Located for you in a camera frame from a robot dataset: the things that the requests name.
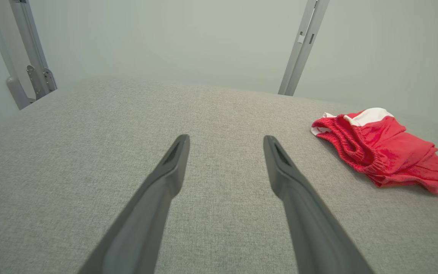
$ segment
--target gray upholstered table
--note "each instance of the gray upholstered table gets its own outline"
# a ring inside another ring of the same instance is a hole
[[[377,189],[311,135],[330,102],[95,78],[0,126],[0,273],[73,273],[179,134],[191,138],[156,273],[295,273],[262,139],[274,135],[379,274],[438,273],[438,196]],[[438,125],[394,113],[438,146]]]

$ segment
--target red garment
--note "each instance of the red garment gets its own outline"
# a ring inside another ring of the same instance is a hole
[[[438,149],[405,130],[385,109],[372,108],[337,117],[325,113],[311,131],[378,187],[421,184],[438,194]]]

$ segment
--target white stripe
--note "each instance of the white stripe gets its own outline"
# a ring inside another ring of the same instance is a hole
[[[313,127],[311,128],[311,132],[313,135],[317,136],[317,134],[330,132],[330,129],[327,127]]]
[[[393,117],[393,115],[384,108],[369,108],[354,118],[344,115],[344,119],[352,126],[362,127],[367,123],[379,122],[386,116]]]
[[[322,115],[322,118],[334,118],[334,117],[335,117],[334,115],[327,112],[324,112],[324,114]]]

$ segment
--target red cloth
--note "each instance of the red cloth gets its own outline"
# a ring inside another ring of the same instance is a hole
[[[314,135],[331,142],[342,160],[365,173],[376,186],[421,184],[438,194],[438,149],[405,132],[386,110],[324,114],[312,128]]]

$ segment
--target metal frame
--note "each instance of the metal frame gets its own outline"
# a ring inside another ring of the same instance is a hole
[[[30,65],[35,72],[29,76],[35,89],[35,94],[40,94],[43,97],[56,89],[54,76],[50,69],[48,69],[47,60],[38,38],[37,27],[33,20],[30,3],[28,0],[9,0],[11,9],[14,14],[14,19],[19,29],[21,39],[25,46]]]
[[[11,61],[9,51],[6,47],[5,40],[3,39],[3,36],[1,34],[1,30],[0,30],[0,52],[3,61],[5,62],[6,68],[8,69],[8,73],[10,75],[6,80],[6,85],[9,88],[11,95],[13,96],[14,102],[16,102],[16,105],[21,110],[27,107],[30,104],[30,101],[26,96],[26,93],[23,90],[21,83],[19,82],[16,70],[14,68],[14,64]]]
[[[293,96],[330,0],[308,0],[278,94]]]

